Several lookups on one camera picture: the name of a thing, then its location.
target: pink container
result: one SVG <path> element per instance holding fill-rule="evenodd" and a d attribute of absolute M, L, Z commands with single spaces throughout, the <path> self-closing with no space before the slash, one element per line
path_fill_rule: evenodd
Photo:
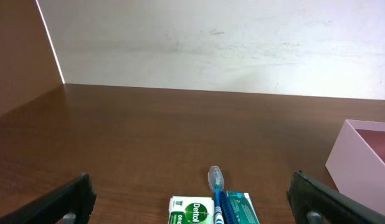
<path fill-rule="evenodd" d="M 346 120 L 325 166 L 341 194 L 385 215 L 385 123 Z"/>

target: dettol soap box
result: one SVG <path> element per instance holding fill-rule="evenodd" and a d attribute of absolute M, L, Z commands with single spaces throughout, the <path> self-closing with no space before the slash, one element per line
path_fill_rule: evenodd
<path fill-rule="evenodd" d="M 213 224 L 214 202 L 210 197 L 173 196 L 168 224 Z"/>

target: white edge strip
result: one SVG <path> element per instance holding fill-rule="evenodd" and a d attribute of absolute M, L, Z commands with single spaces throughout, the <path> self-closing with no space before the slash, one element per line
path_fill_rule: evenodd
<path fill-rule="evenodd" d="M 61 76 L 61 80 L 62 80 L 62 83 L 65 84 L 65 80 L 64 80 L 64 76 L 62 75 L 62 71 L 61 71 L 61 67 L 60 67 L 60 63 L 58 61 L 58 58 L 57 58 L 57 54 L 55 52 L 55 49 L 54 49 L 54 45 L 53 45 L 53 42 L 51 41 L 51 36 L 50 36 L 50 32 L 49 32 L 49 29 L 47 28 L 47 25 L 45 24 L 45 20 L 44 20 L 44 16 L 43 16 L 43 12 L 42 10 L 40 9 L 40 5 L 39 5 L 39 2 L 38 0 L 36 0 L 36 5 L 37 5 L 37 8 L 39 9 L 39 12 L 40 12 L 40 16 L 42 16 L 42 20 L 43 20 L 43 24 L 44 24 L 44 28 L 45 28 L 45 31 L 47 32 L 47 36 L 49 38 L 49 42 L 50 42 L 50 46 L 51 46 L 51 49 L 53 50 L 53 54 L 54 54 L 54 58 L 55 58 L 55 62 L 57 63 L 57 67 L 58 67 L 58 71 L 60 73 L 60 76 Z"/>

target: wooden table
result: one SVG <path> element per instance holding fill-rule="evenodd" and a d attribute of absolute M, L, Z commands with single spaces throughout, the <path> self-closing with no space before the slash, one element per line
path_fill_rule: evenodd
<path fill-rule="evenodd" d="M 0 118 L 0 216 L 87 172 L 90 223 L 166 223 L 172 195 L 212 195 L 217 165 L 261 223 L 294 223 L 292 173 L 335 188 L 345 119 L 385 121 L 385 101 L 65 85 Z"/>

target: dettol logo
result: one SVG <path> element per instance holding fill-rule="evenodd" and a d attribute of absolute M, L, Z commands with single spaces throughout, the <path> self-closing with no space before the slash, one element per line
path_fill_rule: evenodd
<path fill-rule="evenodd" d="M 191 203 L 185 209 L 186 219 L 192 223 L 199 223 L 206 219 L 207 210 L 201 203 Z"/>

